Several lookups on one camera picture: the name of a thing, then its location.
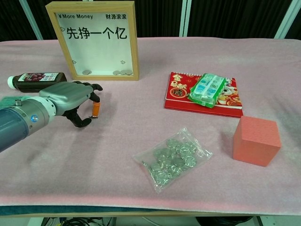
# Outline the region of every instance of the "pink tablecloth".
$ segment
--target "pink tablecloth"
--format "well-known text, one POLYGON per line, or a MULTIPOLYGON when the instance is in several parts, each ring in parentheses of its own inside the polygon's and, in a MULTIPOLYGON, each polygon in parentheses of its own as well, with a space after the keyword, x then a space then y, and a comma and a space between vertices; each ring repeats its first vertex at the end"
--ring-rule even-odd
MULTIPOLYGON (((1 205, 95 205, 231 213, 301 214, 301 42, 139 39, 141 79, 100 81, 102 112, 85 129, 56 117, 0 153, 1 205), (238 119, 163 108, 171 71, 233 76, 244 114, 275 120, 283 147, 268 167, 232 159, 238 119), (187 127, 214 153, 157 194, 132 155, 187 127)), ((64 72, 56 40, 0 43, 0 98, 8 76, 64 72)), ((91 114, 91 102, 80 108, 91 114)))

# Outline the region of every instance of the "pink cube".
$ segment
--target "pink cube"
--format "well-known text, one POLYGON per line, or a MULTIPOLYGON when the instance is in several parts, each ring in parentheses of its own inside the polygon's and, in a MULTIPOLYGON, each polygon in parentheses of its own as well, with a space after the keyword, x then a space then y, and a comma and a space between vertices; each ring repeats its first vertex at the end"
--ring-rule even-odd
POLYGON ((267 166, 281 148, 275 121, 241 116, 233 137, 233 158, 267 166))

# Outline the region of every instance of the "bag of coins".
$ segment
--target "bag of coins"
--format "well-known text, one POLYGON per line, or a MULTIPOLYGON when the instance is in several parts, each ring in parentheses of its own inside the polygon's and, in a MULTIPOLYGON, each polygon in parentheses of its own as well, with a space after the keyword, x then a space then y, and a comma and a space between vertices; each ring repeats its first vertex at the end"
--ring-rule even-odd
POLYGON ((206 162, 211 156, 212 153, 204 149, 187 128, 183 128, 152 149, 134 155, 134 159, 144 166, 154 189, 160 193, 175 179, 206 162))

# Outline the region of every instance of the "cartoon illustration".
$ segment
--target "cartoon illustration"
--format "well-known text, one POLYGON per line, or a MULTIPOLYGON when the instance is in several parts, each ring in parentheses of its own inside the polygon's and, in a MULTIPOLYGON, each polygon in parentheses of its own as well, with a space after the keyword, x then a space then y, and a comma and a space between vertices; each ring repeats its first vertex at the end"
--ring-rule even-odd
POLYGON ((217 100, 217 104, 227 106, 241 106, 237 88, 231 86, 231 80, 227 78, 227 84, 217 100))

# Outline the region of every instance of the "small orange cylinder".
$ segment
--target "small orange cylinder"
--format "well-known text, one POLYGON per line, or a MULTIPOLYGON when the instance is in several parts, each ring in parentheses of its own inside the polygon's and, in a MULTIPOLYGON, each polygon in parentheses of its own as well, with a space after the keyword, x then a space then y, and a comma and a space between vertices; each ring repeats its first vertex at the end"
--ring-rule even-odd
POLYGON ((101 102, 93 102, 92 117, 97 118, 100 110, 101 102))

